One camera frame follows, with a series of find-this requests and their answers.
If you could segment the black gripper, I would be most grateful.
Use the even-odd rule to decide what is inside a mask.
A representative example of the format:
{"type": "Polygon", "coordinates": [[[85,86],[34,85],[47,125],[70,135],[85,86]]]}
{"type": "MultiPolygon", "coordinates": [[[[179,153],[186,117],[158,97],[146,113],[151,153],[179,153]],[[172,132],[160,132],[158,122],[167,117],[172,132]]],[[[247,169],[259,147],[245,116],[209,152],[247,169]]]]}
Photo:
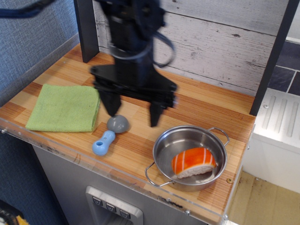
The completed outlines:
{"type": "Polygon", "coordinates": [[[154,68],[154,58],[146,55],[135,60],[114,58],[113,65],[93,66],[95,88],[107,113],[114,117],[121,96],[150,102],[150,126],[156,127],[165,108],[174,107],[177,85],[154,68]]]}

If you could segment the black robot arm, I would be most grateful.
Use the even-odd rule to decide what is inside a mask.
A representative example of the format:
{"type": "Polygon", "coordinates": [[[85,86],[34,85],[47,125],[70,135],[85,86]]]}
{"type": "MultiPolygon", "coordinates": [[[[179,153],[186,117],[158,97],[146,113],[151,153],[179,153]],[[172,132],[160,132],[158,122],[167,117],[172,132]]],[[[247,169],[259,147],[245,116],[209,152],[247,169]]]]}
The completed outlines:
{"type": "Polygon", "coordinates": [[[94,87],[98,90],[107,113],[114,116],[121,106],[121,96],[150,103],[150,125],[155,127],[163,111],[173,107],[177,85],[162,76],[155,67],[168,62],[154,61],[154,38],[174,45],[158,30],[165,25],[165,11],[158,0],[101,0],[100,6],[108,20],[110,53],[114,64],[93,66],[94,87]]]}

